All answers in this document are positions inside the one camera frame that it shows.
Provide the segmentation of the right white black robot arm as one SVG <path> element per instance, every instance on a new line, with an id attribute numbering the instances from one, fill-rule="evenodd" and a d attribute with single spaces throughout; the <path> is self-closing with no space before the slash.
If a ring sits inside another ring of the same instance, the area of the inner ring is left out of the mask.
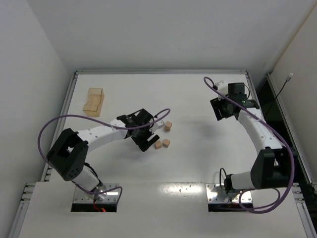
<path id="1" fill-rule="evenodd" d="M 296 157 L 295 151 L 288 149 L 267 127 L 258 103 L 245 94 L 244 83 L 220 81 L 214 89 L 220 93 L 210 101 L 216 119 L 235 117 L 257 152 L 250 171 L 226 175 L 225 191 L 287 187 L 294 172 L 288 159 Z"/>

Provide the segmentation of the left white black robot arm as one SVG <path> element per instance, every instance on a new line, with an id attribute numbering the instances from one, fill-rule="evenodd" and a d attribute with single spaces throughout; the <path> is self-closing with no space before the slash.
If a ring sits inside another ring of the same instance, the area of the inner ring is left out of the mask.
<path id="1" fill-rule="evenodd" d="M 162 120 L 155 120 L 145 109 L 140 109 L 129 115 L 118 116 L 108 125 L 80 131 L 65 129 L 47 154 L 48 164 L 65 181 L 75 183 L 84 192 L 103 194 L 103 183 L 85 162 L 88 153 L 113 141 L 127 138 L 131 138 L 145 152 L 159 140 L 155 131 L 163 125 Z"/>

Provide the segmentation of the wooden block tray box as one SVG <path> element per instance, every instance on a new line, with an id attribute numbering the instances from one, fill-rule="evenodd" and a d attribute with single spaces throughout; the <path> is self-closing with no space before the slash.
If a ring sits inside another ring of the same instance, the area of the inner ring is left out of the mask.
<path id="1" fill-rule="evenodd" d="M 86 104 L 83 107 L 83 112 L 88 117 L 99 117 L 101 114 L 104 91 L 102 88 L 89 88 Z"/>

